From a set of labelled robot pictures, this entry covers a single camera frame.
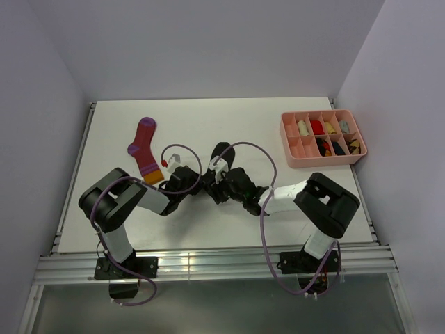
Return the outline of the pale yellow sock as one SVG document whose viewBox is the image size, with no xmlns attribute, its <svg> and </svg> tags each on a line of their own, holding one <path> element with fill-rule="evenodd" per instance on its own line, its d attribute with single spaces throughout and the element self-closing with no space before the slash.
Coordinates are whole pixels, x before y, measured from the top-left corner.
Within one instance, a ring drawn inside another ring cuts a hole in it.
<svg viewBox="0 0 445 334">
<path fill-rule="evenodd" d="M 300 132 L 301 136 L 309 136 L 309 129 L 306 125 L 306 122 L 304 120 L 299 120 L 297 122 L 297 126 L 298 126 L 298 131 Z"/>
</svg>

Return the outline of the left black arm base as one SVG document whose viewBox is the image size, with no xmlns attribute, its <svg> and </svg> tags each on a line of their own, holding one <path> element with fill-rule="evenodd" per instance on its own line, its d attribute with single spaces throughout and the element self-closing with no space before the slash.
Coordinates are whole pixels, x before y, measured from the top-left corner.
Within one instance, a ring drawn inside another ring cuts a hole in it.
<svg viewBox="0 0 445 334">
<path fill-rule="evenodd" d="M 101 257 L 97 260 L 93 279 L 108 281 L 108 295 L 112 303 L 121 307 L 144 305 L 157 295 L 158 287 L 153 279 L 157 275 L 157 257 L 136 257 L 131 255 L 123 263 Z M 142 281 L 152 286 L 151 294 L 142 301 L 134 301 Z"/>
</svg>

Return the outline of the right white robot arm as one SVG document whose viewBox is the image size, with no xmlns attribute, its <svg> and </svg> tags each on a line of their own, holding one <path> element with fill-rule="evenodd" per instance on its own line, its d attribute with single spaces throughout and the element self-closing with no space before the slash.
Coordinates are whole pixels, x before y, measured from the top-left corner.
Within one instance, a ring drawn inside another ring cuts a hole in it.
<svg viewBox="0 0 445 334">
<path fill-rule="evenodd" d="M 273 188 L 257 186 L 243 168 L 209 171 L 210 194 L 217 203 L 232 199 L 254 216 L 266 217 L 280 212 L 300 211 L 316 227 L 301 254 L 302 266 L 318 270 L 334 241 L 342 238 L 359 209 L 354 194 L 322 173 L 297 184 Z"/>
</svg>

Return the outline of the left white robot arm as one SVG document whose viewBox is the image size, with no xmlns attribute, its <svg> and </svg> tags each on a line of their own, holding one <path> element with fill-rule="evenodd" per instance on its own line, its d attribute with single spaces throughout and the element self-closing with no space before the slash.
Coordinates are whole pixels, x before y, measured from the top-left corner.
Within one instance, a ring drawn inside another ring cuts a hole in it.
<svg viewBox="0 0 445 334">
<path fill-rule="evenodd" d="M 124 222 L 137 207 L 160 216 L 173 213 L 187 195 L 195 195 L 199 174 L 188 166 L 177 167 L 160 189 L 148 186 L 121 168 L 114 168 L 79 198 L 79 207 L 105 242 L 113 257 L 111 271 L 127 278 L 136 268 L 136 251 L 129 243 Z"/>
</svg>

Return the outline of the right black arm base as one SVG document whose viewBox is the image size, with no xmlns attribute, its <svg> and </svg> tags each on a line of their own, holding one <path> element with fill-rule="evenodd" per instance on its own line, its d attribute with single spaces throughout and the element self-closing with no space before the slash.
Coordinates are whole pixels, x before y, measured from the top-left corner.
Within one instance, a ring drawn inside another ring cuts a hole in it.
<svg viewBox="0 0 445 334">
<path fill-rule="evenodd" d="M 341 271 L 341 253 L 332 250 L 326 261 L 316 259 L 305 251 L 281 252 L 277 268 L 284 275 L 290 274 L 315 274 L 316 280 L 306 291 L 313 296 L 324 294 L 337 281 Z"/>
</svg>

